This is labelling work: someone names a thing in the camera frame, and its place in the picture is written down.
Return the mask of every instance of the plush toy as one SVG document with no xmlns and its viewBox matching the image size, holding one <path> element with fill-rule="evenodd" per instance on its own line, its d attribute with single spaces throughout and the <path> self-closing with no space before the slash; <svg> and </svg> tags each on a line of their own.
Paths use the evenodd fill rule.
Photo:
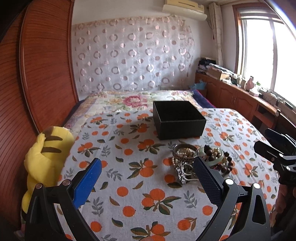
<svg viewBox="0 0 296 241">
<path fill-rule="evenodd" d="M 37 183 L 55 186 L 74 144 L 73 135 L 64 127 L 51 126 L 37 136 L 28 151 L 24 165 L 28 172 L 28 191 L 22 198 L 22 210 L 27 213 Z"/>
</svg>

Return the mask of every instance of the blue gripper pad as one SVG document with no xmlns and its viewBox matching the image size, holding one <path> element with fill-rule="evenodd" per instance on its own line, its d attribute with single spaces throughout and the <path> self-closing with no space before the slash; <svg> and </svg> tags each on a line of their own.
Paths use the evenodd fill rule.
<svg viewBox="0 0 296 241">
<path fill-rule="evenodd" d="M 199 157 L 194 159 L 193 169 L 210 202 L 219 208 L 222 205 L 223 177 L 217 170 L 210 169 Z"/>
<path fill-rule="evenodd" d="M 101 173 L 102 173 L 101 160 L 98 158 L 95 158 L 86 169 L 86 173 L 80 180 L 79 184 L 74 189 L 73 204 L 76 207 L 76 209 L 78 209 L 79 206 L 85 204 L 87 198 L 89 197 L 89 194 L 91 193 L 91 190 L 96 184 Z"/>
</svg>

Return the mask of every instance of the metal screw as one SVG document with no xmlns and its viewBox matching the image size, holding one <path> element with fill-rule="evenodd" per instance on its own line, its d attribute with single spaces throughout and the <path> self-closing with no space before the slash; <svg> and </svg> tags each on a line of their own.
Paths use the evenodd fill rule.
<svg viewBox="0 0 296 241">
<path fill-rule="evenodd" d="M 36 189 L 40 189 L 40 188 L 42 188 L 42 184 L 41 184 L 41 183 L 36 184 L 35 188 L 36 188 Z"/>
<path fill-rule="evenodd" d="M 68 179 L 63 181 L 64 186 L 68 186 L 68 185 L 70 185 L 70 183 L 71 183 L 71 181 Z"/>
<path fill-rule="evenodd" d="M 232 179 L 229 179 L 229 178 L 226 179 L 225 182 L 226 182 L 228 185 L 233 185 L 233 184 L 234 184 L 233 180 L 232 180 Z"/>
<path fill-rule="evenodd" d="M 254 183 L 254 188 L 260 189 L 260 185 L 258 183 Z"/>
</svg>

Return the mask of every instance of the open box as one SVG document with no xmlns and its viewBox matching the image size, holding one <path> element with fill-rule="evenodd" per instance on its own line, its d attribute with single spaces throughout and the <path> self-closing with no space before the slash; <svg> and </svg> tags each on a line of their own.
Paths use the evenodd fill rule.
<svg viewBox="0 0 296 241">
<path fill-rule="evenodd" d="M 199 137 L 207 122 L 189 101 L 154 101 L 153 119 L 160 140 Z"/>
</svg>

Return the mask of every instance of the window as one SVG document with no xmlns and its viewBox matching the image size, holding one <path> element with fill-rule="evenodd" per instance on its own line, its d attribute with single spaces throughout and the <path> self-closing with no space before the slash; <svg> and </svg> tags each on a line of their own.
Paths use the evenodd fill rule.
<svg viewBox="0 0 296 241">
<path fill-rule="evenodd" d="M 296 105 L 296 39 L 264 4 L 234 5 L 237 16 L 237 73 Z"/>
</svg>

